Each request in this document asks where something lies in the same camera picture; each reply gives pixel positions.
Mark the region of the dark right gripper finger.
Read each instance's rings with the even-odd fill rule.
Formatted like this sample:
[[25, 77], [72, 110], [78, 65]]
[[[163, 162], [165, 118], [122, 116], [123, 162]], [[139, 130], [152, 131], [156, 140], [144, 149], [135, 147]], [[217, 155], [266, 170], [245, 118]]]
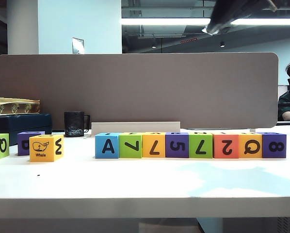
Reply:
[[263, 10], [265, 8], [270, 9], [275, 12], [277, 10], [277, 1], [276, 0], [247, 0], [247, 4], [245, 5], [245, 12], [242, 17], [246, 17], [251, 15], [252, 13]]
[[246, 0], [217, 0], [210, 16], [210, 22], [202, 29], [209, 35], [225, 33], [232, 21], [242, 17]]

